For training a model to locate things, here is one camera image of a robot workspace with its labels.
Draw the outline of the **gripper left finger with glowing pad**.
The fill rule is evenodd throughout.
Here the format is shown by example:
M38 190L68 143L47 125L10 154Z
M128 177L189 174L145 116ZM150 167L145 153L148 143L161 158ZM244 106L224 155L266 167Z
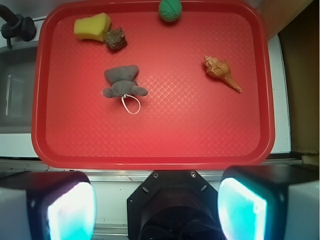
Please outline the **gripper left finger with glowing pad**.
M2 240L90 240L95 189L81 171L0 174Z

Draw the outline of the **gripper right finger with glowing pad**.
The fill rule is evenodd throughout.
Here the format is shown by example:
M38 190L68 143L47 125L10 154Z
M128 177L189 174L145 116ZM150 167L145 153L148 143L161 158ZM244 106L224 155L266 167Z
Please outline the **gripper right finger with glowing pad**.
M230 166L221 178L217 208L228 240L318 240L320 169Z

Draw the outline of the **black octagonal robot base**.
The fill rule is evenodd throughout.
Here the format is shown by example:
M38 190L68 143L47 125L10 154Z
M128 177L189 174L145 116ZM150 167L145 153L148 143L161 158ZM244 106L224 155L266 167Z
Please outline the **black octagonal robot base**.
M224 240L218 191L195 170L155 170L127 198L130 240Z

